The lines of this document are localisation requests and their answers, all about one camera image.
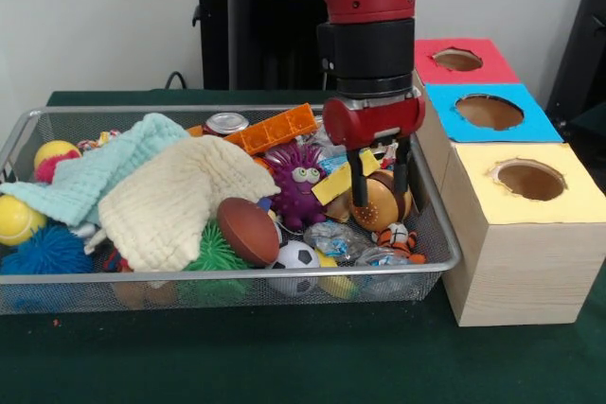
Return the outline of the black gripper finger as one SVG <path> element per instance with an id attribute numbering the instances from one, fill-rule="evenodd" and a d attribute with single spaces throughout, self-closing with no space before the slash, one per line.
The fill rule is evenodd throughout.
<path id="1" fill-rule="evenodd" d="M 351 175 L 352 201 L 355 207 L 366 207 L 368 204 L 364 165 L 361 159 L 362 151 L 363 149 L 349 149 L 347 151 Z"/>
<path id="2" fill-rule="evenodd" d="M 408 159 L 410 149 L 409 137 L 398 139 L 394 164 L 394 191 L 398 194 L 404 194 L 408 190 Z"/>

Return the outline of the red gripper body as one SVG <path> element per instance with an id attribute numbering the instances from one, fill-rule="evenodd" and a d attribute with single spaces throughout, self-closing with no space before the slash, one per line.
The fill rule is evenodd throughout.
<path id="1" fill-rule="evenodd" d="M 425 117 L 422 97 L 395 96 L 352 99 L 329 98 L 323 124 L 330 141 L 346 149 L 363 149 L 385 138 L 408 137 Z"/>

